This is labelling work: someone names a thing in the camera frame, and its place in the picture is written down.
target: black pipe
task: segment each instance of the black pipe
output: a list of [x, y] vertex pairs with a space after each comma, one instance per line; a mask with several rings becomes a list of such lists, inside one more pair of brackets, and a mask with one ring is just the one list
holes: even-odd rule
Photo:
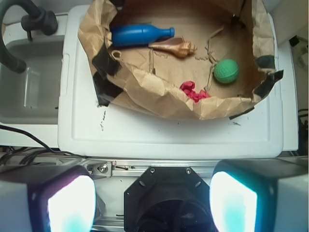
[[[37, 18], [41, 15], [40, 9], [31, 0], [3, 0], [0, 2], [0, 31], [2, 31], [4, 15], [13, 5], [22, 7], [31, 18]], [[2, 35], [0, 36], [0, 63], [16, 73], [22, 73], [27, 67], [23, 60], [14, 57], [6, 49]]]

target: wire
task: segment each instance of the wire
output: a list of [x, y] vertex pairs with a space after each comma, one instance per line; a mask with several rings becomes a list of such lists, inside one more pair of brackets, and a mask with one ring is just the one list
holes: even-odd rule
[[298, 117], [308, 117], [308, 114], [299, 115]]
[[127, 167], [121, 167], [121, 166], [115, 166], [115, 168], [123, 169], [123, 170], [129, 170]]
[[27, 154], [25, 157], [22, 158], [22, 160], [19, 162], [19, 164], [26, 164], [28, 161], [28, 165], [31, 164], [33, 162], [33, 160], [35, 159], [35, 157], [39, 154], [42, 153], [46, 153], [47, 150], [43, 149], [43, 150], [38, 150], [38, 151], [34, 151], [32, 153]]
[[15, 150], [15, 151], [11, 151], [11, 152], [8, 152], [8, 153], [4, 154], [4, 155], [0, 158], [0, 164], [2, 164], [2, 163], [5, 164], [5, 163], [7, 162], [7, 160], [8, 160], [10, 157], [12, 157], [13, 155], [16, 155], [16, 154], [18, 154], [18, 153], [20, 153], [20, 152], [26, 150], [26, 148], [27, 148], [27, 147], [24, 146], [24, 147], [21, 147], [21, 148]]
[[299, 113], [302, 112], [302, 111], [308, 111], [308, 109], [300, 109], [300, 110], [298, 110]]
[[[16, 133], [20, 133], [20, 134], [23, 134], [23, 135], [25, 135], [25, 136], [27, 136], [27, 137], [29, 137], [29, 138], [31, 138], [32, 140], [34, 140], [34, 141], [36, 141], [38, 144], [40, 144], [41, 146], [43, 146], [45, 149], [46, 149], [46, 151], [44, 152], [44, 153], [46, 153], [46, 152], [51, 152], [51, 153], [54, 153], [54, 154], [65, 154], [65, 155], [71, 155], [71, 156], [77, 156], [77, 157], [82, 157], [82, 158], [88, 158], [88, 156], [83, 156], [83, 155], [78, 155], [78, 154], [74, 154], [74, 153], [72, 153], [72, 152], [69, 152], [69, 151], [57, 151], [57, 150], [53, 150], [53, 149], [51, 149], [47, 144], [45, 144], [43, 141], [41, 141], [40, 139], [38, 139], [37, 137], [35, 137], [34, 135], [32, 135], [31, 133], [29, 133], [29, 132], [27, 132], [27, 131], [25, 131], [25, 130], [21, 130], [21, 129], [17, 129], [17, 128], [14, 128], [14, 127], [8, 127], [8, 126], [4, 126], [4, 125], [0, 125], [0, 129], [2, 129], [2, 130], [6, 130], [6, 131], [12, 131], [12, 132], [16, 132]], [[34, 156], [34, 154], [32, 154], [31, 156], [28, 156], [28, 158], [26, 159], [26, 160], [28, 160], [28, 159], [30, 159], [30, 160], [34, 160], [34, 158], [32, 159], [32, 156]]]

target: blue bottle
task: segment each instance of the blue bottle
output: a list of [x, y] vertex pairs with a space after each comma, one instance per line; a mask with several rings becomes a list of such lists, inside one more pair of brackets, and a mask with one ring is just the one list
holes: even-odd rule
[[174, 37], [175, 29], [159, 29], [152, 25], [133, 25], [111, 28], [115, 47], [148, 45], [162, 37]]

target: red ribbon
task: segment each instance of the red ribbon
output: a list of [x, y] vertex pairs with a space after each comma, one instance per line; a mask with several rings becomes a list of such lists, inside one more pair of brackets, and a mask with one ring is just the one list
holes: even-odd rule
[[193, 81], [185, 81], [180, 89], [191, 99], [194, 100], [195, 103], [199, 102], [199, 100], [204, 98], [209, 98], [207, 92], [201, 90], [199, 93], [196, 93], [193, 89], [195, 88], [195, 83]]

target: sink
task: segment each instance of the sink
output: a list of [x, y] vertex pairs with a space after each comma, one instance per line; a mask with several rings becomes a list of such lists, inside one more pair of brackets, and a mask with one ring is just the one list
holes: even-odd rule
[[15, 73], [0, 66], [0, 122], [57, 124], [64, 36], [12, 41], [9, 52], [27, 68]]

